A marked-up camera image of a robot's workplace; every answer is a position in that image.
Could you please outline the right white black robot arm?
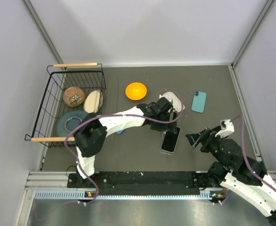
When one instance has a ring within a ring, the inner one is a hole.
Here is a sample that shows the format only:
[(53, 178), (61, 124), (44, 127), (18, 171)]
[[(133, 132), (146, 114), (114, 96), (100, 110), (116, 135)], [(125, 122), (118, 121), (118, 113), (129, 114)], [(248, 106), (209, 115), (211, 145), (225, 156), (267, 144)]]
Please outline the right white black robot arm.
[(242, 147), (228, 138), (234, 131), (230, 124), (205, 128), (186, 138), (192, 148), (201, 145), (202, 153), (211, 153), (216, 159), (207, 172), (210, 185), (239, 195), (276, 226), (276, 183), (261, 162), (246, 156)]

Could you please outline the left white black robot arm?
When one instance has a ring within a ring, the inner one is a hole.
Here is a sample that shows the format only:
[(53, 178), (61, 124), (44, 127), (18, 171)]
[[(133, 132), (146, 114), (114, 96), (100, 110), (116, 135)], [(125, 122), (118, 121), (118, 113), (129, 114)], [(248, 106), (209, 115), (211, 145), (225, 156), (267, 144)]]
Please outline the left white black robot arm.
[(76, 157), (76, 176), (80, 184), (88, 187), (94, 182), (96, 158), (103, 150), (121, 151), (124, 146), (109, 144), (122, 130), (148, 126), (151, 130), (175, 133), (177, 119), (185, 105), (172, 93), (167, 92), (149, 104), (140, 103), (128, 110), (107, 115), (88, 113), (73, 131)]

